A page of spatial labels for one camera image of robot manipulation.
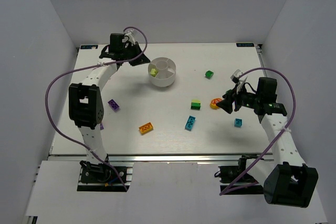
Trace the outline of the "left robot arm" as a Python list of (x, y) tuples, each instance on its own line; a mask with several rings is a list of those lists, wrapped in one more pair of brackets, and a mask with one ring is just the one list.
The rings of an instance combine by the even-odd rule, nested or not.
[(69, 87), (69, 117), (88, 147), (87, 161), (92, 164), (109, 161), (100, 133), (100, 123), (104, 117), (102, 89), (123, 63), (127, 62), (133, 67), (150, 63), (135, 41), (133, 31), (112, 33), (110, 43), (101, 51), (98, 64), (80, 83), (72, 83)]

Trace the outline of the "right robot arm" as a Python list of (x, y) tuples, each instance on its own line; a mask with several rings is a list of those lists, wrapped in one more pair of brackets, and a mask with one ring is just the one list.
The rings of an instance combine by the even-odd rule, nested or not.
[(217, 106), (228, 113), (241, 107), (252, 109), (266, 132), (274, 165), (258, 154), (242, 155), (238, 165), (221, 168), (217, 177), (222, 183), (258, 182), (268, 204), (307, 208), (318, 181), (318, 172), (300, 156), (290, 130), (287, 111), (277, 102), (277, 80), (260, 77), (257, 89), (248, 92), (245, 80), (233, 78), (235, 87), (228, 90)]

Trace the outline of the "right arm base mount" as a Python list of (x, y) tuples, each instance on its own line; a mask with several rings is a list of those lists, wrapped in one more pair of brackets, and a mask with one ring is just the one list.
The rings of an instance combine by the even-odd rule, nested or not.
[[(252, 161), (258, 157), (257, 154), (242, 155), (237, 165), (219, 166), (218, 171), (214, 174), (215, 178), (219, 178), (220, 190), (224, 190), (239, 174), (241, 174), (247, 167), (246, 162)], [(249, 174), (245, 174), (238, 182), (232, 186), (227, 195), (262, 195), (263, 187), (259, 184), (248, 186), (256, 182)]]

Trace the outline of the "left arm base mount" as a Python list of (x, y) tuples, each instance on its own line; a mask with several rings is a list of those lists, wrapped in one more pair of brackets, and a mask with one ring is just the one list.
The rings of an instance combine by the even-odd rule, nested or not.
[(84, 192), (126, 192), (118, 176), (129, 189), (131, 174), (130, 167), (115, 166), (117, 172), (105, 164), (92, 164), (80, 161), (80, 174), (77, 191)]

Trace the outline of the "dark green curved lego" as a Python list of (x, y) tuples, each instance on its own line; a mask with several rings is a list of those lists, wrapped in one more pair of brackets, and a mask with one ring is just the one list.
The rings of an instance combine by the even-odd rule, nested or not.
[(196, 102), (191, 103), (191, 110), (200, 110), (200, 109), (201, 109), (200, 103), (196, 103)]

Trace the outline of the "lime square lego brick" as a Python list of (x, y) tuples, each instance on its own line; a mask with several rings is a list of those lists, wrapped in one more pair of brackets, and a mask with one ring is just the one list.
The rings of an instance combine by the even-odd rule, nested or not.
[(155, 68), (151, 69), (151, 71), (149, 72), (149, 74), (150, 74), (152, 77), (156, 77), (157, 73), (158, 73), (158, 71), (157, 71)]

